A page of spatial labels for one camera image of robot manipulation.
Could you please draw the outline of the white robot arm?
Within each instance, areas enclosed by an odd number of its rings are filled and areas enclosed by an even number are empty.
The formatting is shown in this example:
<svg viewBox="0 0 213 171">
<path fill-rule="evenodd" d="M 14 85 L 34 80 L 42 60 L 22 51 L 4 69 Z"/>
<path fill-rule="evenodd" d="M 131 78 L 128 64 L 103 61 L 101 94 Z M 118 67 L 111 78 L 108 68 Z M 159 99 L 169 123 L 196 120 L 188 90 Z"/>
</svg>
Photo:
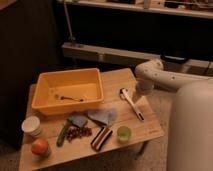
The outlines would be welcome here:
<svg viewBox="0 0 213 171">
<path fill-rule="evenodd" d="M 165 71 L 159 59 L 136 66 L 137 89 L 175 91 L 166 171 L 213 171 L 213 77 Z"/>
</svg>

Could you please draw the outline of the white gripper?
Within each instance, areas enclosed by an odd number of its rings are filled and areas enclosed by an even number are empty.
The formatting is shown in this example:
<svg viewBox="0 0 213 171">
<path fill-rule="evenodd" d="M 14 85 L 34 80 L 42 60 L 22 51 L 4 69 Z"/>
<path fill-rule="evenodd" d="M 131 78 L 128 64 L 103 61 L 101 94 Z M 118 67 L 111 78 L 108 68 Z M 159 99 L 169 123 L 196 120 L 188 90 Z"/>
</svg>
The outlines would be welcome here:
<svg viewBox="0 0 213 171">
<path fill-rule="evenodd" d="M 150 92 L 150 83 L 147 80 L 136 79 L 135 90 L 133 92 L 132 100 L 136 103 L 142 96 Z"/>
</svg>

